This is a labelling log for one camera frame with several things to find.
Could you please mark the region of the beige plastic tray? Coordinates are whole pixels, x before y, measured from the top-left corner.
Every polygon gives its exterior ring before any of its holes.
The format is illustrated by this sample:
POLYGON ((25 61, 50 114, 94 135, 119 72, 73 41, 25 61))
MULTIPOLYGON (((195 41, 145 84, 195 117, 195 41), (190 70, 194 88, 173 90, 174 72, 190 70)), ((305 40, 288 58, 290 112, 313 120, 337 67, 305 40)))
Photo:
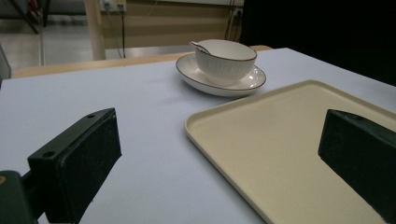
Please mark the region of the beige plastic tray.
POLYGON ((190 140, 269 224, 385 224, 318 155, 338 109, 396 131, 396 114, 308 80, 189 116, 190 140))

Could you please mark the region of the white ribbed bowl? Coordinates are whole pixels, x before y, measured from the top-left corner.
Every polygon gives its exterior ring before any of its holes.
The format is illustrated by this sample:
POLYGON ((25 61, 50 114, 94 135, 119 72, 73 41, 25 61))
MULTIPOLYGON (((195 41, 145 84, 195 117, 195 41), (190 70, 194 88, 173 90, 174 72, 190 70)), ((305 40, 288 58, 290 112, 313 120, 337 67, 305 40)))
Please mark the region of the white ribbed bowl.
POLYGON ((245 77, 258 57, 251 47, 229 40, 207 39, 198 44, 210 52, 195 50, 198 68, 209 82, 219 86, 230 86, 245 77))

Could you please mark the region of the wall power socket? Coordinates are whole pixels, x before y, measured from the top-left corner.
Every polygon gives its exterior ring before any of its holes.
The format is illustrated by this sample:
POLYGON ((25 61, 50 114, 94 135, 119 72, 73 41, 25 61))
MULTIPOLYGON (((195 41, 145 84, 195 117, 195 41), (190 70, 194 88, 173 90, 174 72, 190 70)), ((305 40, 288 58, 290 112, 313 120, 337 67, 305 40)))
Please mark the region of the wall power socket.
POLYGON ((100 10, 104 12, 124 12, 126 0, 100 0, 100 10))

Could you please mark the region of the white spoon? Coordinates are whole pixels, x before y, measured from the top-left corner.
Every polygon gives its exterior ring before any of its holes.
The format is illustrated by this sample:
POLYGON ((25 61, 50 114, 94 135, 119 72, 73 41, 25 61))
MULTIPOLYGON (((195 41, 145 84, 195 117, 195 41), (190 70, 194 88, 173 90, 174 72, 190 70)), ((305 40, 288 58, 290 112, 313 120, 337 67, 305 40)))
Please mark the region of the white spoon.
POLYGON ((198 50, 210 55, 210 52, 205 47, 198 44, 197 42, 190 41, 190 45, 192 45, 192 46, 196 47, 198 50))

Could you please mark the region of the black curtain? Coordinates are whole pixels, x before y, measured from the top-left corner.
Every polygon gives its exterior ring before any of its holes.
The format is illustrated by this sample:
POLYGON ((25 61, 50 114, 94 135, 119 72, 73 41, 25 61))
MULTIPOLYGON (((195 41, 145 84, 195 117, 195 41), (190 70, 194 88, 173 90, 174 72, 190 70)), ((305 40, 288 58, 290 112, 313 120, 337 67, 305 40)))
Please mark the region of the black curtain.
POLYGON ((294 49, 396 86, 396 0, 245 0, 240 42, 294 49))

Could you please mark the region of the wooden post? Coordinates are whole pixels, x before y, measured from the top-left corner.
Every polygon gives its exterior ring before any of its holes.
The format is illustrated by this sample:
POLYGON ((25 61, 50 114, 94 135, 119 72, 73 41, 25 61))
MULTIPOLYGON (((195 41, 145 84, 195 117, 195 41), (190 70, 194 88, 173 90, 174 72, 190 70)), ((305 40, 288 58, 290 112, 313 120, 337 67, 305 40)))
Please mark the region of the wooden post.
POLYGON ((106 59, 99 0, 84 0, 89 28, 92 57, 95 61, 106 59))

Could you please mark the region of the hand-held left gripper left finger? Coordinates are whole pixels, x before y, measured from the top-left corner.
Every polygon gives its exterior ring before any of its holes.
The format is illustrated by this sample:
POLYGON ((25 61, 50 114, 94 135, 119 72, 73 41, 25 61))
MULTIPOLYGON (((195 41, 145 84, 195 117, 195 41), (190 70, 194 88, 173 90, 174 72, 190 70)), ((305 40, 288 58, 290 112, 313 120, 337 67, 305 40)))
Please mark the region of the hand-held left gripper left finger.
POLYGON ((83 117, 29 156, 48 221, 78 224, 120 156, 113 108, 83 117))

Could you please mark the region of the white saucer plate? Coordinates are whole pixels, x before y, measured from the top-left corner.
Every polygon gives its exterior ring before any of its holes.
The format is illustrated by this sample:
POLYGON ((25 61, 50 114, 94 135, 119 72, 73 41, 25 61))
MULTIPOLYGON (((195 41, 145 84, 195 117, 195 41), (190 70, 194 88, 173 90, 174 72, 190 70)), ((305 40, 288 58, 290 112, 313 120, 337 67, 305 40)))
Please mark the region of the white saucer plate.
POLYGON ((198 91, 222 97, 242 97, 250 95, 259 89, 266 81, 266 75, 256 65, 242 79, 231 86, 222 87, 209 82, 202 71, 198 68, 195 54, 187 54, 180 57, 176 62, 177 71, 181 78, 191 87, 198 91))

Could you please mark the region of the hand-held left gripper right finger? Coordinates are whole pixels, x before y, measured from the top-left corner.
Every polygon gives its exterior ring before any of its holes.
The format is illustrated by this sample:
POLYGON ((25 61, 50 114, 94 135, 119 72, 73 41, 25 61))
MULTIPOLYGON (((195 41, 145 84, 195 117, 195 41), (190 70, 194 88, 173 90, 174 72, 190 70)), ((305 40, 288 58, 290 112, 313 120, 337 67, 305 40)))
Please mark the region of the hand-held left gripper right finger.
POLYGON ((396 224, 396 132, 330 109, 318 155, 388 224, 396 224))

